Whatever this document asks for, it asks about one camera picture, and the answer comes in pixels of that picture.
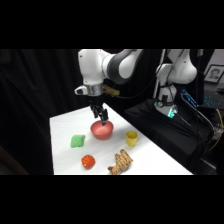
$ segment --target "yellow cup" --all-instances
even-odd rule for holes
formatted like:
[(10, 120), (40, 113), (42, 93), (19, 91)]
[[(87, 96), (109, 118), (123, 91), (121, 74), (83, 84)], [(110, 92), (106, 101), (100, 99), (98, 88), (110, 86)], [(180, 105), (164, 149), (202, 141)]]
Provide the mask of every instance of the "yellow cup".
[(135, 131), (128, 131), (126, 133), (127, 144), (131, 147), (135, 146), (138, 139), (138, 134)]

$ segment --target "white table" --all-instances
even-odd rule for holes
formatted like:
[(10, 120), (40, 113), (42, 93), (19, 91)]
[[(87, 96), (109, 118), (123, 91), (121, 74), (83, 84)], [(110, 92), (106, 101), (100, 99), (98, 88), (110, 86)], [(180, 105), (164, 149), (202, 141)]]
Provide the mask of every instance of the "white table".
[[(96, 122), (90, 107), (67, 113), (50, 119), (52, 156), (55, 175), (110, 175), (108, 167), (115, 163), (115, 154), (125, 149), (134, 160), (124, 175), (192, 175), (188, 170), (172, 159), (141, 132), (124, 120), (108, 105), (110, 121), (114, 124), (114, 132), (108, 140), (96, 139), (91, 125)], [(126, 144), (127, 131), (136, 131), (139, 135), (135, 147)], [(82, 148), (70, 148), (74, 135), (85, 135)], [(86, 170), (81, 159), (92, 155), (95, 166)]]

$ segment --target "black background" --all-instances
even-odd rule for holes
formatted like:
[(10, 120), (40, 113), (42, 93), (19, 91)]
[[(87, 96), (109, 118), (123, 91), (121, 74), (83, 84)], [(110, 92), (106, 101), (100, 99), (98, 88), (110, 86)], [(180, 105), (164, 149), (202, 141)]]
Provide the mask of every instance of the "black background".
[[(0, 145), (29, 174), (53, 174), (49, 118), (88, 106), (86, 97), (76, 96), (82, 85), (79, 49), (0, 50)], [(104, 49), (118, 53), (122, 49)], [(204, 71), (211, 52), (206, 49)], [(146, 49), (132, 80), (116, 86), (121, 96), (133, 96), (155, 76), (162, 49)], [(197, 49), (191, 59), (197, 66)], [(121, 100), (108, 97), (106, 103), (124, 115), (124, 110), (151, 98), (154, 84), (140, 97)]]

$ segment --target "orange tomato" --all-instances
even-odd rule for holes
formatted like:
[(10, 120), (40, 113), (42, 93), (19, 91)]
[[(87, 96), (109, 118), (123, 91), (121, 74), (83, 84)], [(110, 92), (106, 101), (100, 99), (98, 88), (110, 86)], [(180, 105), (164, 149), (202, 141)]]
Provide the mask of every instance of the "orange tomato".
[(95, 163), (96, 163), (95, 159), (90, 155), (87, 155), (87, 156), (82, 158), (82, 165), (86, 169), (92, 168), (95, 165)]

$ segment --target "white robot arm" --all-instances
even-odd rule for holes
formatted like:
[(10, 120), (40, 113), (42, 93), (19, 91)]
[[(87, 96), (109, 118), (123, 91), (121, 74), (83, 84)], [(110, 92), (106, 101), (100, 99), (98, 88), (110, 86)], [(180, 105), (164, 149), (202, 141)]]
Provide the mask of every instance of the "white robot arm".
[(168, 58), (172, 64), (162, 65), (157, 74), (160, 83), (160, 93), (155, 108), (162, 114), (173, 118), (177, 111), (174, 105), (176, 84), (189, 84), (197, 76), (197, 69), (190, 60), (190, 49), (169, 49)]
[[(108, 120), (107, 110), (102, 106), (104, 103), (104, 79), (111, 79), (119, 85), (127, 83), (133, 76), (143, 52), (143, 49), (125, 49), (119, 54), (109, 54), (102, 49), (84, 49), (79, 52), (79, 65), (84, 85), (77, 88), (75, 93), (88, 96), (95, 118), (100, 116), (103, 125)], [(171, 118), (177, 113), (177, 107), (173, 102), (176, 96), (176, 88), (173, 83), (188, 84), (197, 75), (189, 52), (189, 49), (169, 49), (168, 57), (172, 64), (160, 66), (157, 74), (160, 94), (155, 108)]]
[(125, 49), (119, 54), (109, 54), (102, 49), (84, 49), (79, 52), (79, 66), (83, 86), (75, 90), (76, 95), (87, 95), (95, 118), (100, 116), (102, 124), (108, 120), (104, 103), (104, 79), (122, 85), (128, 82), (135, 71), (143, 49)]

